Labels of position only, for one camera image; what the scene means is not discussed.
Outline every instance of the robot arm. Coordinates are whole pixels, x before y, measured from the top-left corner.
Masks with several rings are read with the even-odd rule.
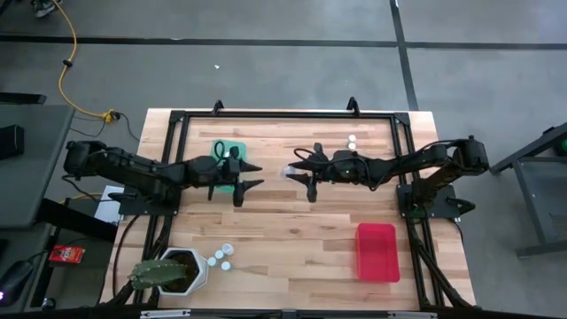
[[[454,147],[453,156],[447,149]],[[298,151],[308,152],[303,158]],[[291,167],[309,170],[311,175],[290,174],[291,179],[307,186],[307,198],[315,202],[317,198],[316,184],[322,182],[362,184],[375,191],[392,177],[419,171],[428,167],[440,169],[426,179],[413,181],[414,203],[430,205],[438,190],[452,183],[463,175],[480,175],[488,169],[485,147],[473,136],[469,139],[439,141],[429,144],[423,149],[396,159],[370,159],[358,152],[336,151],[329,160],[320,144],[315,144],[315,151],[295,150],[302,160],[291,163]]]
[[[211,200],[215,186],[231,185],[235,187],[233,204],[241,206],[245,192],[263,182],[239,181],[240,173],[259,171],[261,167],[239,159],[237,147],[220,160],[199,156],[174,164],[162,164],[98,141],[71,141],[66,148],[64,169],[69,177],[80,180],[84,176],[102,176],[137,189],[151,203],[168,202],[172,190],[189,187],[208,187]]]

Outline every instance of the red plastic container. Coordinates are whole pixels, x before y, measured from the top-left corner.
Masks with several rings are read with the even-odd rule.
[[[400,281],[396,229],[391,224],[358,225],[356,254],[359,279],[382,283]]]

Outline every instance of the green sponge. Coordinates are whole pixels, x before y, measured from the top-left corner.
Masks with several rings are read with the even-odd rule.
[[[215,153],[215,151],[214,151],[214,145],[215,145],[217,142],[222,142],[222,143],[224,144],[224,152],[225,152],[225,153],[228,152],[232,146],[238,147],[238,152],[240,153],[240,154],[238,155],[238,158],[239,158],[239,159],[242,159],[242,160],[244,160],[244,161],[247,160],[247,158],[246,158],[246,144],[244,144],[244,143],[242,143],[242,142],[230,141],[230,140],[223,140],[223,139],[221,139],[221,140],[215,140],[215,141],[213,141],[213,143],[211,144],[211,156],[213,156],[215,160],[218,160],[218,159],[219,159],[219,158],[216,156],[216,153]],[[222,147],[219,145],[217,152],[219,153],[219,155],[221,155],[222,157],[224,157],[225,154],[222,154],[221,151],[222,151]],[[234,186],[217,186],[217,187],[216,187],[216,190],[222,191],[222,192],[232,192],[232,191],[234,191]]]

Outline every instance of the gray floor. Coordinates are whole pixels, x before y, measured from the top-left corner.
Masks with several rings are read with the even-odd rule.
[[[562,0],[399,0],[399,6],[409,41],[567,42]],[[65,8],[85,36],[395,40],[387,0],[75,0]],[[0,18],[0,32],[69,35],[58,14],[36,21],[29,10],[25,2],[14,5]],[[60,61],[71,49],[0,43],[0,90],[62,103]],[[409,50],[408,56],[420,110],[433,111],[439,136],[475,135],[492,163],[565,122],[567,51]],[[397,49],[387,48],[89,44],[80,46],[65,87],[85,108],[126,113],[136,134],[149,107],[210,107],[218,98],[227,107],[339,109],[356,96],[364,109],[408,109]],[[74,122],[91,133],[97,125]],[[110,125],[100,139],[136,149],[125,123]],[[62,174],[58,168],[54,176]],[[99,191],[107,183],[93,178],[82,187]],[[536,237],[513,172],[463,178],[456,187],[478,206],[462,227],[479,306],[565,316],[567,253],[515,256]],[[54,199],[74,194],[58,178],[48,189]],[[81,302],[76,306],[88,304]]]

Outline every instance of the cactus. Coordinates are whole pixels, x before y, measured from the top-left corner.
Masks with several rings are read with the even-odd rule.
[[[134,289],[152,288],[185,278],[186,268],[187,266],[169,259],[142,261],[134,267],[128,279],[132,281]]]

